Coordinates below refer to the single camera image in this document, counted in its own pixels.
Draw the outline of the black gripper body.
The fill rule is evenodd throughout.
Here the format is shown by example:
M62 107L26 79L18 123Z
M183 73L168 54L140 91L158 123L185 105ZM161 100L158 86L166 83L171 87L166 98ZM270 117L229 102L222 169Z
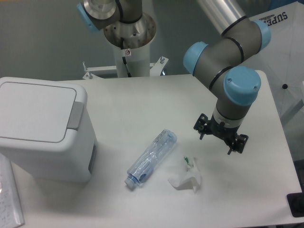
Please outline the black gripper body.
M212 116L211 120L207 123L207 135L214 135L219 139L223 140L226 145L232 145L236 140L239 139L239 135L237 134L238 127L235 128L227 128L225 127L224 122L218 123L214 116Z

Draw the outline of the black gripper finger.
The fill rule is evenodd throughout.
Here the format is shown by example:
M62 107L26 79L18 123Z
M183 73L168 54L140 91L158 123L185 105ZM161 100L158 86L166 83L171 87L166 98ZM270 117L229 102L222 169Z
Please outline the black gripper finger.
M241 134L241 135L237 134L232 138L228 138L227 139L227 146L229 147L228 155L230 155L232 152L242 153L247 141L248 141L248 136L245 134Z
M201 114L197 119L196 123L194 124L193 129L197 131L200 135L199 139L202 140L204 135L210 134L210 127L209 127L210 120L205 114Z

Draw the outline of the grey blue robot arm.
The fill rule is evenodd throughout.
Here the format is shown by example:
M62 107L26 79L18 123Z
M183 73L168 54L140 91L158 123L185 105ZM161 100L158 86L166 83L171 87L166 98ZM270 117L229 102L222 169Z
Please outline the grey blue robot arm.
M201 114L194 125L200 136L214 135L232 152L241 153L248 136L237 131L258 95L259 74L242 63L271 40L267 24L251 21L234 0L200 0L222 39L215 45L193 44L183 65L216 98L212 117ZM119 77L150 76L150 43L154 20L140 0L82 0L78 12L91 32L103 31L112 45Z

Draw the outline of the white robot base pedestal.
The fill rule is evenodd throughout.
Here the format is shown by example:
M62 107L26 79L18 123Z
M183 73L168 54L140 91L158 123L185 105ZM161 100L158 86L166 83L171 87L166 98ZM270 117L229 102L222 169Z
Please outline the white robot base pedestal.
M147 68L150 65L150 44L156 34L156 24L146 13L135 23L115 22L104 28L104 35L113 48L117 69L128 64L132 74L135 66Z

